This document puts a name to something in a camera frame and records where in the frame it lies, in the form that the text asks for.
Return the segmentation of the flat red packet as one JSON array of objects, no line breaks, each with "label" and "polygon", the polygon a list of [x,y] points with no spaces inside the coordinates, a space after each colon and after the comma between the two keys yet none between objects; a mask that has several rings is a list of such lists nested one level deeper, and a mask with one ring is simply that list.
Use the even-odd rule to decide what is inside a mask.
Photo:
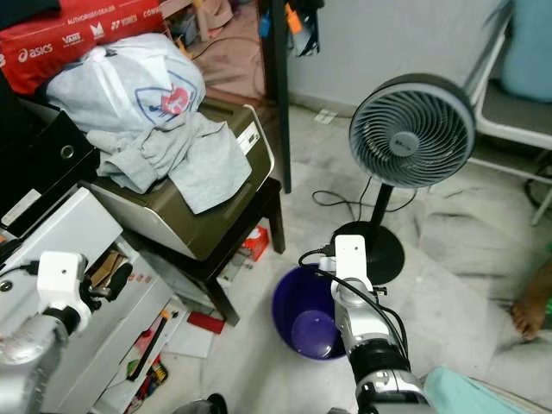
[{"label": "flat red packet", "polygon": [[212,332],[213,335],[221,335],[225,328],[225,321],[216,317],[191,311],[186,322],[200,329]]}]

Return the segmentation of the grey crumpled garment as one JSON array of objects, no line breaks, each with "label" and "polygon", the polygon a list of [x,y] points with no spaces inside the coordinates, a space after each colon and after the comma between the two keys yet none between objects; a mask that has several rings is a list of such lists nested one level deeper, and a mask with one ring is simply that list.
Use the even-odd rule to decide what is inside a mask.
[{"label": "grey crumpled garment", "polygon": [[201,113],[142,131],[92,130],[86,139],[100,151],[99,177],[139,194],[170,179],[197,214],[224,204],[252,173],[229,124]]}]

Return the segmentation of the grey pedestal fan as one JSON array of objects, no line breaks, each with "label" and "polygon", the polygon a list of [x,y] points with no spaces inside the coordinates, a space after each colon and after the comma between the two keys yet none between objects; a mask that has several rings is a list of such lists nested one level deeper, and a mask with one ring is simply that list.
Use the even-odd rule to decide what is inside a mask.
[{"label": "grey pedestal fan", "polygon": [[348,149],[379,189],[371,216],[344,224],[335,234],[364,237],[372,284],[397,279],[405,263],[401,241],[383,224],[393,191],[430,188],[453,177],[472,158],[474,138],[474,112],[465,91],[427,72],[387,80],[356,108]]}]

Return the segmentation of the white metal rack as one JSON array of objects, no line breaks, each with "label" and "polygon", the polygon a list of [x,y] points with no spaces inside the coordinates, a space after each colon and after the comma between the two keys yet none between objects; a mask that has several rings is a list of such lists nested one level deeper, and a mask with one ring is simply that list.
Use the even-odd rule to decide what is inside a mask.
[{"label": "white metal rack", "polygon": [[530,214],[530,225],[537,226],[552,210],[552,103],[512,95],[501,86],[502,60],[511,42],[511,0],[497,0],[498,4],[485,20],[492,31],[489,42],[477,60],[467,80],[467,90],[474,106],[474,120],[478,134],[516,143],[529,149],[530,160],[524,154],[498,154],[481,151],[472,162],[524,180],[522,193],[529,196],[530,185],[543,185],[543,197],[532,200],[535,212]]}]

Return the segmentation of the white plastic bag with logo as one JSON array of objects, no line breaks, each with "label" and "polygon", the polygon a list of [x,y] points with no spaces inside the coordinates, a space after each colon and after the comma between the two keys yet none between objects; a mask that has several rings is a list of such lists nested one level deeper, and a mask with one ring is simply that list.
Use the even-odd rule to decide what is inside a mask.
[{"label": "white plastic bag with logo", "polygon": [[194,113],[204,75],[161,33],[97,45],[45,84],[45,98],[80,130],[141,131]]}]

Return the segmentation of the black case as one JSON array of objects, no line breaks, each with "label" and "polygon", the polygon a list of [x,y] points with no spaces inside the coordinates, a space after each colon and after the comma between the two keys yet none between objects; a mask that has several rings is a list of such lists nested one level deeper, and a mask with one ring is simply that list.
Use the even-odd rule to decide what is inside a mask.
[{"label": "black case", "polygon": [[94,180],[99,151],[70,115],[0,84],[1,229],[23,238],[80,181]]}]

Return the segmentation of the red printed shoe box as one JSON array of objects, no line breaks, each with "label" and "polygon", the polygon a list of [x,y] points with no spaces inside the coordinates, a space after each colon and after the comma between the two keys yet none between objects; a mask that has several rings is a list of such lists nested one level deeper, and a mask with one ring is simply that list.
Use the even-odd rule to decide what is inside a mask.
[{"label": "red printed shoe box", "polygon": [[0,0],[0,70],[30,95],[97,45],[162,24],[159,0]]}]

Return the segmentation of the dark wooden side table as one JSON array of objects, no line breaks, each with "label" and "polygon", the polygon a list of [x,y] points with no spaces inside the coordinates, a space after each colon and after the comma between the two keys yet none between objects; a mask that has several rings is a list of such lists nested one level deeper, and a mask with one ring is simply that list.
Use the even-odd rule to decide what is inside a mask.
[{"label": "dark wooden side table", "polygon": [[209,297],[213,307],[220,312],[225,323],[229,326],[236,326],[240,321],[240,316],[238,316],[231,299],[226,296],[225,289],[217,283],[217,276],[224,271],[231,257],[263,218],[268,220],[273,252],[283,254],[286,251],[285,226],[281,216],[280,198],[281,183],[276,179],[266,179],[252,201],[246,204],[241,215],[229,226],[224,236],[218,238],[216,247],[205,260],[189,259],[188,256],[173,251],[172,248],[151,240],[149,237],[130,231],[130,229],[123,232],[123,240],[133,245],[138,251],[149,251],[168,261]]}]

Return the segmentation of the brown grey printer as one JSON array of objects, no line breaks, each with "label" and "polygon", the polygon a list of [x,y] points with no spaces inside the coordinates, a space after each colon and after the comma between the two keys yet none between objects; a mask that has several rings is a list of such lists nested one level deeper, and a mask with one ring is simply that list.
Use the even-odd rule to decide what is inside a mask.
[{"label": "brown grey printer", "polygon": [[200,111],[211,121],[228,123],[252,168],[244,185],[228,201],[204,213],[194,213],[168,179],[154,183],[145,194],[125,190],[107,178],[88,183],[88,189],[126,231],[190,259],[208,260],[268,179],[273,155],[263,119],[253,105],[206,98]]}]

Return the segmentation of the silver robot left leg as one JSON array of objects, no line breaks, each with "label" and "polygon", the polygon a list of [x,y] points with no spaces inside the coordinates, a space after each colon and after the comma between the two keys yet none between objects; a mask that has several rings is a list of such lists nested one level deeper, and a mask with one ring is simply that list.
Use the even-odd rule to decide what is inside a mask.
[{"label": "silver robot left leg", "polygon": [[229,410],[224,396],[212,393],[208,398],[196,399],[177,407],[171,414],[229,414]]}]

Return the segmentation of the purple plastic waste bin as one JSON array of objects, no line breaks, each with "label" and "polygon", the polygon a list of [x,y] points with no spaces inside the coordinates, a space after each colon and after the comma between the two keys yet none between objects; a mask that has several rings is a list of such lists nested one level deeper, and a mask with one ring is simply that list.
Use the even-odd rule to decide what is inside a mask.
[{"label": "purple plastic waste bin", "polygon": [[289,348],[316,361],[343,358],[347,354],[336,327],[336,304],[331,280],[316,273],[316,264],[288,272],[273,291],[273,327]]}]

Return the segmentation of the white drawer cabinet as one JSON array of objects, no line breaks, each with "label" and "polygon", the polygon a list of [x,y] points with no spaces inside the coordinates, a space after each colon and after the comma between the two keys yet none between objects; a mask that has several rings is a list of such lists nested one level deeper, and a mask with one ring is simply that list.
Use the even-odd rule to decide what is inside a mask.
[{"label": "white drawer cabinet", "polygon": [[46,251],[79,253],[84,276],[110,276],[133,264],[115,301],[100,304],[86,329],[68,338],[56,370],[45,384],[39,414],[127,414],[137,409],[142,387],[166,342],[186,316],[149,261],[123,240],[122,225],[80,188],[25,237],[3,262],[0,276],[1,343],[38,314],[38,276],[20,265],[40,263]]}]

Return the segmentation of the person's bare foot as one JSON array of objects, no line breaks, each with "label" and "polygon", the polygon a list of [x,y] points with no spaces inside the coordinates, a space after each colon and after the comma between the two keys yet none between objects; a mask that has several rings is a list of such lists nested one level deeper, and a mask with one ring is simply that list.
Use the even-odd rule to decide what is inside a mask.
[{"label": "person's bare foot", "polygon": [[552,303],[552,259],[530,277],[524,290],[510,307],[514,329],[525,342],[533,342],[539,335]]}]

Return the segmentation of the pink cloth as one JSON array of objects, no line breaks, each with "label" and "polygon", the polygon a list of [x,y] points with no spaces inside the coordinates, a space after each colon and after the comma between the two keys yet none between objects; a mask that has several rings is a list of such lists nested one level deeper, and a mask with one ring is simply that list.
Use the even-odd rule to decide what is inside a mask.
[{"label": "pink cloth", "polygon": [[189,45],[188,51],[206,86],[243,97],[265,96],[264,55],[255,5],[242,5],[224,27],[208,40]]}]

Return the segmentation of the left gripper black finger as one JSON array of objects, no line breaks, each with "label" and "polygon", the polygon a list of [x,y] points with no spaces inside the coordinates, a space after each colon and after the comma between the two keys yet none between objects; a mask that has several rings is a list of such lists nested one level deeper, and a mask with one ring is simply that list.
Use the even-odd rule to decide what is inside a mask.
[{"label": "left gripper black finger", "polygon": [[131,273],[133,273],[133,264],[130,261],[124,261],[119,265],[110,275],[108,284],[103,288],[103,299],[115,301],[128,283]]}]

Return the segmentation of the black pouch with coloured tags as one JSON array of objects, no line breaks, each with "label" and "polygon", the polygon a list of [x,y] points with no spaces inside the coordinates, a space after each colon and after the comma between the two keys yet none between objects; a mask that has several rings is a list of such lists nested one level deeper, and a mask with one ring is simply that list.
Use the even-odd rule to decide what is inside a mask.
[{"label": "black pouch with coloured tags", "polygon": [[296,58],[311,56],[321,51],[318,11],[326,0],[260,0],[261,13],[259,36],[262,40],[272,32],[273,18],[268,5],[284,5],[284,16],[288,32],[288,51]]}]

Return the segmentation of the white paper sheet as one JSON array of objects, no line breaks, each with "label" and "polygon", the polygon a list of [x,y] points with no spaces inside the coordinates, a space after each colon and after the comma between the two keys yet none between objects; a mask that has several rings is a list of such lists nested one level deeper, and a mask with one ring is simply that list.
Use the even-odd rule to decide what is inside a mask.
[{"label": "white paper sheet", "polygon": [[205,359],[210,353],[210,345],[216,335],[188,321],[179,324],[169,342],[162,348],[165,354],[180,354]]}]

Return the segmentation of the pale teal cushion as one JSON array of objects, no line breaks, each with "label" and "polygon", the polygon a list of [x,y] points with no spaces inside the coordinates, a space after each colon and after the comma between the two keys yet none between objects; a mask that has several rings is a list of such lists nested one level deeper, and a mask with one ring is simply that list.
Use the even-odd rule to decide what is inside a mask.
[{"label": "pale teal cushion", "polygon": [[501,84],[508,93],[552,104],[552,0],[509,0],[510,44]]}]

